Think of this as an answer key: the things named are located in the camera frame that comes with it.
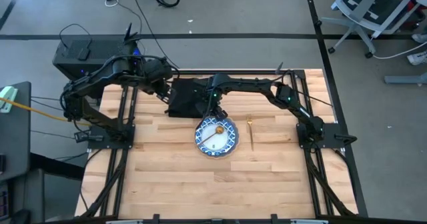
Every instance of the fork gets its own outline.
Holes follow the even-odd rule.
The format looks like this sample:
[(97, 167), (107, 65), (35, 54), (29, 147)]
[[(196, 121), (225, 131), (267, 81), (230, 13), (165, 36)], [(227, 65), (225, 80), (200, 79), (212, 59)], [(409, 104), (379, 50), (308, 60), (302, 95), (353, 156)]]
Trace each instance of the fork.
[(246, 122), (249, 125), (249, 133), (251, 135), (251, 148), (252, 151), (254, 151), (254, 138), (252, 137), (252, 116), (250, 114), (248, 115), (248, 119), (246, 120)]

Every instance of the gray floor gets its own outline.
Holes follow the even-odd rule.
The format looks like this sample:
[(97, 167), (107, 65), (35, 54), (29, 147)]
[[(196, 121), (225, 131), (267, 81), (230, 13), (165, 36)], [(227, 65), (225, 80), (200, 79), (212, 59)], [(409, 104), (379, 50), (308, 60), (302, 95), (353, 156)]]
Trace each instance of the gray floor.
[[(120, 0), (137, 12), (133, 0)], [(181, 0), (175, 9), (139, 0), (155, 33), (291, 33), (313, 34), (306, 0)], [(340, 17), (330, 10), (333, 0), (314, 0), (320, 17)], [(0, 0), (0, 15), (10, 0)], [(103, 0), (18, 0), (0, 35), (57, 35), (79, 23), (92, 34), (121, 34), (137, 18), (121, 7), (107, 8)], [(325, 34), (346, 30), (323, 25)], [(72, 28), (67, 34), (81, 34)], [(148, 33), (143, 24), (143, 33)], [(161, 55), (152, 40), (142, 41), (147, 53)], [(305, 39), (174, 39), (159, 40), (181, 68), (322, 68), (316, 40)], [(327, 40), (333, 45), (335, 40)], [(0, 41), (0, 85), (33, 84), (33, 95), (57, 98), (67, 79), (51, 60), (58, 41)], [(414, 47), (412, 41), (375, 41), (379, 56)], [(345, 41), (330, 55), (349, 132), (359, 138), (354, 155), (371, 217), (427, 221), (427, 146), (425, 86), (385, 85), (384, 75), (419, 75), (427, 65), (413, 67), (405, 56), (365, 59), (361, 41)], [(59, 111), (33, 106), (49, 113)], [(32, 115), (32, 129), (72, 135), (73, 125)], [(31, 149), (48, 157), (86, 150), (60, 137), (31, 134)], [(85, 157), (74, 163), (83, 165)], [(46, 217), (73, 215), (79, 183), (46, 177)]]

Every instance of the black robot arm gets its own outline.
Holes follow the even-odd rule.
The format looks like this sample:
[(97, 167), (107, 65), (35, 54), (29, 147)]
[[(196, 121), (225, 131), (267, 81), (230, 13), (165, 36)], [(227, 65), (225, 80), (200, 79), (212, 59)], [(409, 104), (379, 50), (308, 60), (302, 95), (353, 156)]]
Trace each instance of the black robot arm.
[(110, 84), (135, 87), (157, 97), (165, 103), (173, 98), (166, 80), (172, 78), (171, 65), (165, 58), (148, 55), (118, 55), (105, 62), (93, 73), (68, 83), (61, 94), (61, 106), (69, 121), (84, 119), (105, 129), (116, 141), (123, 141), (127, 133), (121, 123), (92, 108), (84, 98), (94, 89)]
[[(230, 91), (242, 91), (261, 93), (267, 100), (279, 107), (287, 109), (295, 115), (307, 128), (307, 137), (310, 141), (321, 141), (324, 138), (324, 122), (320, 117), (311, 116), (306, 108), (298, 101), (298, 93), (290, 86), (270, 79), (236, 79), (226, 74), (215, 74), (208, 79), (195, 79), (195, 82), (203, 89), (201, 102), (197, 108), (203, 116), (214, 115), (218, 119), (224, 119), (228, 115), (218, 105), (222, 94)], [(276, 94), (272, 92), (272, 86), (277, 87)]]

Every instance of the butcher block tabletop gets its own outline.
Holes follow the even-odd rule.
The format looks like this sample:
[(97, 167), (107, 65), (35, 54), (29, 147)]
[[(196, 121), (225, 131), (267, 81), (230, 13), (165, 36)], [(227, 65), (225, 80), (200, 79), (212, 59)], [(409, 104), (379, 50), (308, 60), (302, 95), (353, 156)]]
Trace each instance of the butcher block tabletop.
[[(331, 103), (321, 69), (306, 69), (310, 96)], [(206, 78), (210, 75), (181, 75)], [(230, 75), (268, 78), (276, 75)], [(117, 117), (122, 89), (105, 88), (100, 111)], [(132, 89), (127, 95), (130, 103)], [(314, 115), (333, 123), (331, 106), (311, 100)], [(168, 117), (167, 105), (138, 92), (135, 110), (134, 146), (129, 151), (120, 219), (269, 219), (314, 218), (304, 152), (298, 145), (298, 120), (258, 93), (231, 92), (223, 95), (221, 107), (238, 128), (240, 140), (231, 154), (208, 158), (195, 145), (200, 119)], [(251, 148), (248, 115), (252, 116), (254, 150)], [(330, 187), (346, 207), (357, 213), (346, 164), (331, 149), (322, 150)], [(90, 205), (105, 184), (110, 150), (102, 150), (88, 163), (81, 191)], [(322, 213), (326, 207), (318, 185)], [(112, 213), (115, 187), (111, 190)], [(75, 214), (85, 211), (81, 198)]]

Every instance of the plate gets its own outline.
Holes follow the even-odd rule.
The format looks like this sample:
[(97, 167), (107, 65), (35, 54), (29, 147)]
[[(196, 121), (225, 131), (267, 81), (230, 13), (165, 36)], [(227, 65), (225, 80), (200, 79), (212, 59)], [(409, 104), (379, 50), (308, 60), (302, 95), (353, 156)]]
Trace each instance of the plate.
[[(214, 134), (217, 127), (223, 127), (224, 131)], [(222, 121), (218, 121), (215, 117), (205, 118), (200, 127), (195, 130), (197, 148), (209, 157), (226, 156), (236, 148), (238, 143), (238, 129), (230, 118)]]

